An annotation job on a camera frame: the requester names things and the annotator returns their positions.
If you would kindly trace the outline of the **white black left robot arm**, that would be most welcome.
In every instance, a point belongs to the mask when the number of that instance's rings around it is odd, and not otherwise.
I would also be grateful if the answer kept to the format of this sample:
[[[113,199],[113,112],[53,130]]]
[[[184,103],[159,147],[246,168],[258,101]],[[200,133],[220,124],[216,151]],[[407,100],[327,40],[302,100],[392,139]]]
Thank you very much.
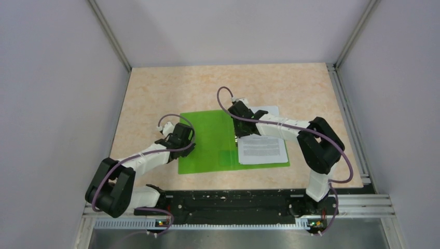
[[[146,195],[139,195],[134,183],[140,176],[180,157],[188,156],[195,148],[195,129],[184,123],[167,122],[159,127],[163,138],[148,148],[124,159],[107,157],[101,161],[85,193],[85,200],[95,212],[117,218],[128,209],[148,208],[153,214],[166,209],[166,200],[157,188],[145,186]]]

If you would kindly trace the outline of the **aluminium corner post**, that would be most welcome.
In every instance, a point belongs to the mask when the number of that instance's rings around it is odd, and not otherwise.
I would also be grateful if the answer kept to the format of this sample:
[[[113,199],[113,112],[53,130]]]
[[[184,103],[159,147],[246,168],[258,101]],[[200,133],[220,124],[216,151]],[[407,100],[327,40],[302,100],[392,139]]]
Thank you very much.
[[[126,71],[130,73],[132,71],[132,66],[130,65],[127,56],[125,55],[122,49],[122,46],[120,45],[117,37],[115,36],[98,2],[96,0],[86,0],[86,2],[89,5],[90,9],[92,10],[100,28],[102,29],[104,35],[106,36],[118,60],[123,64]]]
[[[350,51],[354,47],[356,41],[358,40],[359,36],[361,35],[362,31],[367,26],[370,18],[372,17],[374,11],[378,7],[378,5],[381,3],[381,0],[370,0],[368,1],[368,4],[366,5],[363,13],[361,14],[358,22],[354,26],[353,31],[351,32],[350,36],[348,37],[341,53],[339,54],[336,62],[333,64],[333,67],[335,71],[339,70],[341,66],[346,61]]]

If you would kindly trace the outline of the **white printed paper sheet front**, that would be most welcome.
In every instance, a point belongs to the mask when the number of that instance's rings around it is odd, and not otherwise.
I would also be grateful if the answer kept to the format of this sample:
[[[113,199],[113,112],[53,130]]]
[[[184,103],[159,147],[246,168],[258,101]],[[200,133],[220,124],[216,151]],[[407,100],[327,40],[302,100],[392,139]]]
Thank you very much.
[[[273,136],[248,135],[238,139],[238,162],[242,165],[288,167],[285,141]]]

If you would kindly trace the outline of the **aluminium corner post left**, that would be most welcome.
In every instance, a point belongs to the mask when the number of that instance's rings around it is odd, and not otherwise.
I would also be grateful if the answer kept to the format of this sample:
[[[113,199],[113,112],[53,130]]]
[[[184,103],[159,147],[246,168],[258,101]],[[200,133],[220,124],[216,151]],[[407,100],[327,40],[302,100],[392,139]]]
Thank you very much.
[[[130,65],[127,56],[125,55],[122,49],[122,46],[120,45],[117,37],[115,36],[98,2],[96,0],[86,0],[86,2],[89,5],[90,9],[92,10],[100,28],[102,29],[104,35],[106,36],[118,60],[123,64],[126,71],[130,73],[132,71],[132,66]]]

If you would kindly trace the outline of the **aluminium corner post right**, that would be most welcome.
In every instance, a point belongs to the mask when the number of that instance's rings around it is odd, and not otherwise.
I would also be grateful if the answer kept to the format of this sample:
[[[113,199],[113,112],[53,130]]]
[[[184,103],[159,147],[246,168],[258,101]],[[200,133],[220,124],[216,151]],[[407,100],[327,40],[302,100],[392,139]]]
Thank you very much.
[[[341,66],[346,61],[350,51],[354,47],[356,41],[358,40],[359,36],[361,35],[362,31],[367,26],[370,18],[372,17],[374,11],[378,7],[378,5],[381,3],[381,0],[370,0],[368,1],[368,4],[366,5],[363,13],[361,14],[358,22],[354,26],[353,31],[351,32],[350,36],[348,37],[341,53],[339,54],[336,62],[333,64],[333,67],[335,71],[339,70]]]

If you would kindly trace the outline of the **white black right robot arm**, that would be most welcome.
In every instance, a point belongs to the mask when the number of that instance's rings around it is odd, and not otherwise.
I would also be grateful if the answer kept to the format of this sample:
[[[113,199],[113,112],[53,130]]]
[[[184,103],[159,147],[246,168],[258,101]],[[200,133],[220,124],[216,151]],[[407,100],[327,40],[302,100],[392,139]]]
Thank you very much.
[[[269,136],[296,142],[306,165],[310,168],[305,195],[289,204],[294,217],[321,215],[330,191],[333,166],[341,159],[345,146],[328,122],[322,117],[299,121],[270,114],[253,112],[244,99],[235,100],[227,110],[233,119],[235,135]]]

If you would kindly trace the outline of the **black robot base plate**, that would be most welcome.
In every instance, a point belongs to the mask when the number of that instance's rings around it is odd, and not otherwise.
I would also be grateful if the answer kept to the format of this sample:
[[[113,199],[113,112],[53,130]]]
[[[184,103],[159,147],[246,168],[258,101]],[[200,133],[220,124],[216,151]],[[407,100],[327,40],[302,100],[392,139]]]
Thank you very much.
[[[175,225],[293,224],[307,215],[330,218],[342,214],[342,197],[364,194],[344,189],[315,203],[303,189],[160,191],[153,214],[165,210]]]

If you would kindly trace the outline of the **aluminium frame rail front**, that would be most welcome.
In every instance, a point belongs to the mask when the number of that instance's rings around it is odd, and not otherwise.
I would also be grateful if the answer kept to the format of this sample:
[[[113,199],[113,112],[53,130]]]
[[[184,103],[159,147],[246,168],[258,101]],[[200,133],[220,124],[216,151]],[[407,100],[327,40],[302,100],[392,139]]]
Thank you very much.
[[[342,214],[323,235],[309,229],[320,218],[307,215],[293,224],[175,225],[163,210],[127,211],[120,218],[86,206],[75,248],[403,248],[388,195],[342,197]]]

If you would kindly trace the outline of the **green plastic clip folder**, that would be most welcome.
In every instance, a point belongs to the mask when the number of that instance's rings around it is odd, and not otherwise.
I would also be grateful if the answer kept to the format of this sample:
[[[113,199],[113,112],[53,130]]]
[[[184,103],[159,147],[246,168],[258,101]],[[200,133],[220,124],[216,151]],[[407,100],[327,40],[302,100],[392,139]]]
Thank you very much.
[[[233,121],[222,110],[181,115],[194,126],[196,145],[189,156],[178,160],[179,174],[264,169],[261,165],[249,166],[238,162],[238,139],[235,137]]]

